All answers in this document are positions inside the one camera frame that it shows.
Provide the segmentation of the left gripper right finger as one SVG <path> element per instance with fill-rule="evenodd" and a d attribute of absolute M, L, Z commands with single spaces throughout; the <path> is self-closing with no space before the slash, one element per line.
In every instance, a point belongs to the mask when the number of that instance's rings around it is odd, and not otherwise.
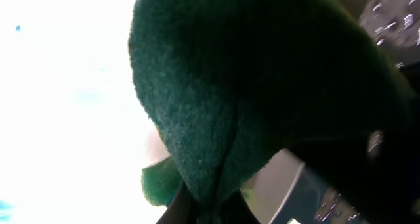
<path fill-rule="evenodd" d="M 222 224 L 259 224 L 240 190 L 235 191 L 221 206 Z"/>

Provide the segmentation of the green yellow scrubbing sponge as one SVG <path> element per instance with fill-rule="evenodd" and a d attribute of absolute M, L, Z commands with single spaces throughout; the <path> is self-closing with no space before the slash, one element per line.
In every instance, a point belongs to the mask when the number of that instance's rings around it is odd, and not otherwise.
<path fill-rule="evenodd" d="M 169 156 L 142 170 L 144 196 L 169 207 L 182 183 L 196 223 L 222 223 L 221 206 L 281 150 L 272 143 L 273 55 L 268 0 L 136 0 L 129 59 L 136 95 Z"/>

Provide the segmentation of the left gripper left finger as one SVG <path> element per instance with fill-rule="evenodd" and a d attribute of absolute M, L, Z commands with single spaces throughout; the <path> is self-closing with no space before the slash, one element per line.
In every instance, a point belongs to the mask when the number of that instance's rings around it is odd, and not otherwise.
<path fill-rule="evenodd" d="M 156 224 L 196 224 L 196 202 L 185 183 L 182 183 L 169 207 Z"/>

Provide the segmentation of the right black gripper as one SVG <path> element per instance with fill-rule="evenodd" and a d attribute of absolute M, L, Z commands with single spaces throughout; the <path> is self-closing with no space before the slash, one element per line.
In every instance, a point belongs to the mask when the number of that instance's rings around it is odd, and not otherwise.
<path fill-rule="evenodd" d="M 419 67 L 303 66 L 314 138 L 291 147 L 372 223 L 418 223 Z"/>

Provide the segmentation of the white plate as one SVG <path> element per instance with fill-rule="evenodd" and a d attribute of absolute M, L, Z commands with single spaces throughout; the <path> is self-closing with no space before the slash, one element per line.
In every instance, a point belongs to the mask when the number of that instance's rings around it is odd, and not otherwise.
<path fill-rule="evenodd" d="M 155 223 L 135 0 L 1 0 L 1 222 Z"/>

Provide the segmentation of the large black serving tray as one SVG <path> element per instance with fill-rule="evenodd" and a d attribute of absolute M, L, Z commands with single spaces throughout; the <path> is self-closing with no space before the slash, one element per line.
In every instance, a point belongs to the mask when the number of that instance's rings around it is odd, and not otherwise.
<path fill-rule="evenodd" d="M 298 97 L 293 81 L 300 67 L 419 67 L 419 48 L 414 44 L 419 0 L 268 0 L 268 4 L 273 55 L 260 86 L 268 91 L 266 114 L 272 143 L 278 148 L 291 151 L 293 145 L 316 136 L 310 128 L 315 111 Z M 322 178 L 304 163 L 309 175 Z M 301 223 L 372 223 L 322 179 L 320 196 L 293 196 L 283 217 Z"/>

